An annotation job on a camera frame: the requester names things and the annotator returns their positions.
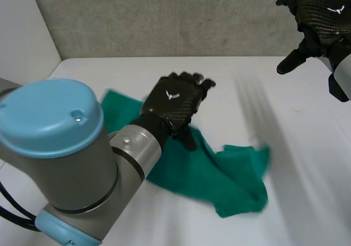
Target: robotic arm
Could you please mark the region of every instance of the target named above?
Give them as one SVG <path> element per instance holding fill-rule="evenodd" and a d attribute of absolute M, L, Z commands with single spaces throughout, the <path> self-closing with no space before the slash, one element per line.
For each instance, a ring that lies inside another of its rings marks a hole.
<path fill-rule="evenodd" d="M 199 74 L 162 77 L 141 116 L 109 136 L 94 93 L 78 81 L 40 81 L 2 99 L 1 159 L 28 174 L 48 200 L 36 228 L 61 245 L 100 245 L 167 139 L 196 149 L 188 124 L 215 86 L 202 81 Z"/>
<path fill-rule="evenodd" d="M 278 0 L 295 16 L 304 39 L 277 68 L 291 72 L 309 57 L 328 58 L 329 91 L 338 100 L 351 98 L 351 0 Z"/>

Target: screw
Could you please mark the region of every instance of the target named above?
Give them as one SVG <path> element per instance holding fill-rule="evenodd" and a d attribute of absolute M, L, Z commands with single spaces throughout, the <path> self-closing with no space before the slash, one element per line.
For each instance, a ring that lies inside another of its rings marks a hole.
<path fill-rule="evenodd" d="M 127 136 L 123 137 L 124 146 L 128 146 L 131 143 L 131 139 Z"/>

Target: concrete wall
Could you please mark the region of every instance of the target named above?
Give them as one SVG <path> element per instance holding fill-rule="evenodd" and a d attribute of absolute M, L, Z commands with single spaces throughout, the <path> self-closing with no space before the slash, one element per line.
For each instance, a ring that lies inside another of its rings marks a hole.
<path fill-rule="evenodd" d="M 62 59 L 287 55 L 303 38 L 276 0 L 36 0 Z"/>

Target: white wall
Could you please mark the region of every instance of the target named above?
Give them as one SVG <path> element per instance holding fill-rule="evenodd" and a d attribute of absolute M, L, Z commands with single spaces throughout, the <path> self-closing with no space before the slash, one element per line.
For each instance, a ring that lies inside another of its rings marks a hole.
<path fill-rule="evenodd" d="M 0 0 L 0 78 L 45 79 L 60 62 L 35 0 Z"/>

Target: green towel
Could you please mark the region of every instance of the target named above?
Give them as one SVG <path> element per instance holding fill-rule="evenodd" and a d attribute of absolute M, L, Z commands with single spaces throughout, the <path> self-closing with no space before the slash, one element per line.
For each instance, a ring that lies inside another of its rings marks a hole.
<path fill-rule="evenodd" d="M 142 102 L 108 91 L 102 107 L 107 132 L 120 130 L 138 118 Z M 147 180 L 172 192 L 211 202 L 221 217 L 261 211 L 268 198 L 262 181 L 269 149 L 225 145 L 214 153 L 198 129 L 197 150 L 190 152 L 169 139 Z"/>

